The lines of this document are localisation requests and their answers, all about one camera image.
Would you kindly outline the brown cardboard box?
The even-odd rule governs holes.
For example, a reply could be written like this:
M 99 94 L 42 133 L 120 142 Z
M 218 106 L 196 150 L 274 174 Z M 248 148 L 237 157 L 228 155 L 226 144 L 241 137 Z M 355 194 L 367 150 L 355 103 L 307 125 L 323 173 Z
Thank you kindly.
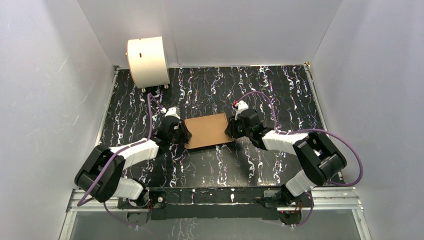
M 206 115 L 184 120 L 191 138 L 185 148 L 188 150 L 210 147 L 233 142 L 225 130 L 228 126 L 228 117 L 225 113 Z

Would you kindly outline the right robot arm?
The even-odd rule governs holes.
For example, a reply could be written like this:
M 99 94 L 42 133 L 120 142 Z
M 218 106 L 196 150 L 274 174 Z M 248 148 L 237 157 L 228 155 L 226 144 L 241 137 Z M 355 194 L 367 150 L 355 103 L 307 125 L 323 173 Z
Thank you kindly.
M 347 166 L 347 160 L 320 129 L 306 133 L 280 133 L 266 127 L 253 109 L 246 109 L 228 119 L 225 134 L 230 138 L 249 138 L 259 149 L 280 151 L 297 157 L 301 171 L 280 188 L 275 199 L 295 207 L 302 194 L 322 186 Z

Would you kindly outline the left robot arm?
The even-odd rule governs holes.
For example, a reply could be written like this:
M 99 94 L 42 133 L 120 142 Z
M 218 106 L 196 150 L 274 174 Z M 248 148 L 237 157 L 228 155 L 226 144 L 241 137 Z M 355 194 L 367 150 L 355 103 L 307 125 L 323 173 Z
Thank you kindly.
M 149 187 L 135 178 L 122 177 L 129 167 L 159 156 L 173 144 L 187 144 L 192 134 L 183 120 L 166 116 L 155 134 L 123 145 L 97 145 L 77 172 L 74 183 L 100 203 L 110 198 L 128 199 L 137 208 L 149 203 Z

